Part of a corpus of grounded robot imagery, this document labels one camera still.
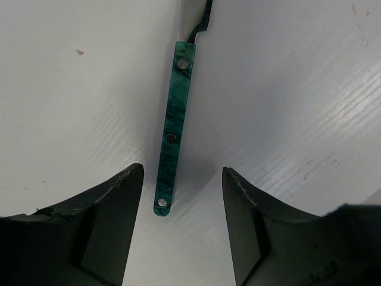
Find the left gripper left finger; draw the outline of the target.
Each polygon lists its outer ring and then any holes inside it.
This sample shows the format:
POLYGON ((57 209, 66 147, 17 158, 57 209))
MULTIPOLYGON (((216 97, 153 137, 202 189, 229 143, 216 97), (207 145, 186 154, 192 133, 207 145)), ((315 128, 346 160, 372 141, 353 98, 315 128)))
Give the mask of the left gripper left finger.
POLYGON ((2 285, 121 285, 144 169, 109 180, 33 214, 1 218, 2 285))

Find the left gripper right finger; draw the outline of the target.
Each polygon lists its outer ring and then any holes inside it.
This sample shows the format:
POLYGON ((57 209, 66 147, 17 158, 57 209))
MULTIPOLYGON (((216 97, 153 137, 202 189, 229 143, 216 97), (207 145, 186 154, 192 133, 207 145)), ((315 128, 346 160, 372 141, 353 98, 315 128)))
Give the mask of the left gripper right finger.
POLYGON ((222 189, 236 285, 380 284, 380 206, 345 204, 316 216, 230 167, 222 189))

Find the knife with teal handle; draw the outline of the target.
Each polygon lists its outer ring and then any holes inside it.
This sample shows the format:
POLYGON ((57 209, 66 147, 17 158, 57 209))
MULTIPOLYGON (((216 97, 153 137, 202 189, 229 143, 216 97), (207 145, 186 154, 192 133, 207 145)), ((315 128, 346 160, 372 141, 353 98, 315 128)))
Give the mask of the knife with teal handle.
POLYGON ((180 2, 179 29, 174 46, 153 206, 153 212, 160 217, 167 216, 171 210, 196 38, 199 33, 208 30, 212 6, 212 0, 180 2))

